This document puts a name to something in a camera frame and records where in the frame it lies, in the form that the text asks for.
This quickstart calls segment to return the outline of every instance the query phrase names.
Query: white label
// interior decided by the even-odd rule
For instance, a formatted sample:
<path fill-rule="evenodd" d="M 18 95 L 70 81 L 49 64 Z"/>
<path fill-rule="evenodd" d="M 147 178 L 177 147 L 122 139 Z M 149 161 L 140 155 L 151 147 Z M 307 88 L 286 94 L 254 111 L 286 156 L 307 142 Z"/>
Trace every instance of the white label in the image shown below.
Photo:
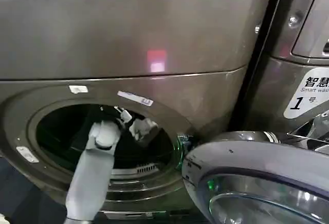
<path fill-rule="evenodd" d="M 68 87 L 73 94 L 88 93 L 88 88 L 84 85 L 69 85 Z"/>
<path fill-rule="evenodd" d="M 314 68 L 305 74 L 283 116 L 296 118 L 328 100 L 329 68 Z"/>
<path fill-rule="evenodd" d="M 128 93 L 128 92 L 118 91 L 118 96 L 127 98 L 134 102 L 138 102 L 138 103 L 143 104 L 148 107 L 150 107 L 153 104 L 153 101 L 151 99 L 147 99 L 145 97 L 140 97 L 140 96 Z"/>
<path fill-rule="evenodd" d="M 29 162 L 38 163 L 39 160 L 32 154 L 32 152 L 24 146 L 17 146 L 16 150 Z"/>

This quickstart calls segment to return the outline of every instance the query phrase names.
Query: number 1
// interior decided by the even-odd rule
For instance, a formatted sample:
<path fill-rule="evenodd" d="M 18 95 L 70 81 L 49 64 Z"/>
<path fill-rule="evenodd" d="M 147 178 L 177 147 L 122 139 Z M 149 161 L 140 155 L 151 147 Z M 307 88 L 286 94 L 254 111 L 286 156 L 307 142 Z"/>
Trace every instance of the number 1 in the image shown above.
<path fill-rule="evenodd" d="M 300 103 L 302 102 L 303 97 L 298 97 L 298 98 L 296 98 L 296 99 L 298 100 L 298 102 L 297 102 L 297 104 L 296 104 L 295 107 L 291 107 L 291 108 L 290 108 L 290 109 L 292 109 L 292 110 L 299 110 L 299 109 L 300 109 L 298 106 L 299 106 Z"/>

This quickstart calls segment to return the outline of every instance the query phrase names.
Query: washing machine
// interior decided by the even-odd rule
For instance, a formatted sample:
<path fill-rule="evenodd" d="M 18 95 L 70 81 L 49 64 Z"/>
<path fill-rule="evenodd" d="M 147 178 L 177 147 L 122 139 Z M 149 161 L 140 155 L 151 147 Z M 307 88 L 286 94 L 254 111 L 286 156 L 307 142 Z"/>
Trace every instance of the washing machine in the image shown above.
<path fill-rule="evenodd" d="M 292 132 L 329 109 L 326 1 L 278 2 L 265 48 L 242 98 L 240 128 Z"/>
<path fill-rule="evenodd" d="M 185 154 L 225 131 L 268 0 L 0 0 L 2 155 L 63 203 L 95 121 L 122 136 L 108 218 L 188 213 Z"/>

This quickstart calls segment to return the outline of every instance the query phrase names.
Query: green light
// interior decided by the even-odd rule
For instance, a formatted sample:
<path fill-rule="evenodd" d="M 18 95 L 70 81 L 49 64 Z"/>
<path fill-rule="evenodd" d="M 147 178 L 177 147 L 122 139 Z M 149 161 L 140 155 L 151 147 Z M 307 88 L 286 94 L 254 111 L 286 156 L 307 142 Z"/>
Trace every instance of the green light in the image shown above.
<path fill-rule="evenodd" d="M 215 182 L 213 180 L 209 180 L 207 182 L 207 184 L 208 184 L 209 190 L 214 191 L 214 189 L 215 189 Z"/>

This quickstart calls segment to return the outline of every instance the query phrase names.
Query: metallic gray appliance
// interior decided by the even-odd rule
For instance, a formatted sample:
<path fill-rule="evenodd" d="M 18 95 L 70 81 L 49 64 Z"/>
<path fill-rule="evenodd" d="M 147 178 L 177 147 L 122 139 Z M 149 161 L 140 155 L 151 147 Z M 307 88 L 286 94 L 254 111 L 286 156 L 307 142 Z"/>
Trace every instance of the metallic gray appliance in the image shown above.
<path fill-rule="evenodd" d="M 327 1 L 279 1 L 254 77 L 241 98 L 240 129 L 289 132 L 328 110 Z"/>
<path fill-rule="evenodd" d="M 0 0 L 0 150 L 64 202 L 85 131 L 129 113 L 156 132 L 119 141 L 103 213 L 192 208 L 182 159 L 226 130 L 267 2 Z"/>
<path fill-rule="evenodd" d="M 211 223 L 328 223 L 324 146 L 292 134 L 223 133 L 186 156 L 182 176 Z"/>

